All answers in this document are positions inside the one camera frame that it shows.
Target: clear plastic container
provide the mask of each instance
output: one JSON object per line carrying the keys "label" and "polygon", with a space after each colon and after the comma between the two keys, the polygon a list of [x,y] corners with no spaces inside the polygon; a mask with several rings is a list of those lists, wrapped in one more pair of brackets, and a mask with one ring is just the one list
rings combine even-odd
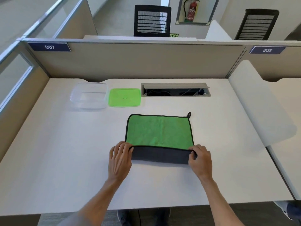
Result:
{"label": "clear plastic container", "polygon": [[70,101],[77,108],[102,109],[106,108],[108,86],[106,83],[77,83],[74,87]]}

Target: left hand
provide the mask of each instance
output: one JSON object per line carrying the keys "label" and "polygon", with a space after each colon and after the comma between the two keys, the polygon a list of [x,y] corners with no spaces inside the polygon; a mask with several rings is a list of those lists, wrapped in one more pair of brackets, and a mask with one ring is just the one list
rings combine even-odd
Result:
{"label": "left hand", "polygon": [[122,183],[122,181],[129,174],[132,166],[132,153],[133,145],[120,141],[116,146],[110,150],[109,168],[108,168],[108,180],[113,182]]}

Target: hand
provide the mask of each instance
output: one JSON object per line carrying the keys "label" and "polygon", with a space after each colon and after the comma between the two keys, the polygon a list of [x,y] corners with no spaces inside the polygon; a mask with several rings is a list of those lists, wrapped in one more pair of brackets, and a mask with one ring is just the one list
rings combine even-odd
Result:
{"label": "hand", "polygon": [[132,166],[132,144],[120,141],[110,150],[108,180],[119,184],[126,178]]}
{"label": "hand", "polygon": [[207,151],[206,147],[201,146],[200,144],[190,147],[189,150],[194,150],[198,155],[198,157],[194,159],[194,152],[191,152],[188,164],[200,181],[206,182],[213,180],[210,151]]}

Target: gray carpet floor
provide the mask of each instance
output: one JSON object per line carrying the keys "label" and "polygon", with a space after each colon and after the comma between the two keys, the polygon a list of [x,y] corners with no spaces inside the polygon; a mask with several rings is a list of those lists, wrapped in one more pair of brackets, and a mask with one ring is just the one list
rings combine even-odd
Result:
{"label": "gray carpet floor", "polygon": [[[245,226],[296,226],[273,202],[233,204],[232,209]],[[154,226],[155,209],[141,209],[141,225]],[[55,226],[72,213],[42,214],[38,226]],[[134,226],[139,226],[137,210],[132,210]],[[213,217],[208,205],[172,207],[169,219],[170,226],[214,226]],[[120,226],[116,211],[107,211],[102,226]]]}
{"label": "gray carpet floor", "polygon": [[135,5],[161,5],[161,0],[108,0],[93,18],[98,35],[133,36]]}

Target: black office chair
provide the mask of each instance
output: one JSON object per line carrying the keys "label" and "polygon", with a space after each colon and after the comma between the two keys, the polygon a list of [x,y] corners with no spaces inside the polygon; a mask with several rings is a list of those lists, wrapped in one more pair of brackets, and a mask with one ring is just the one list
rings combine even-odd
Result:
{"label": "black office chair", "polygon": [[246,14],[235,39],[268,40],[278,15],[278,10],[246,9]]}
{"label": "black office chair", "polygon": [[134,36],[169,37],[171,7],[135,5]]}

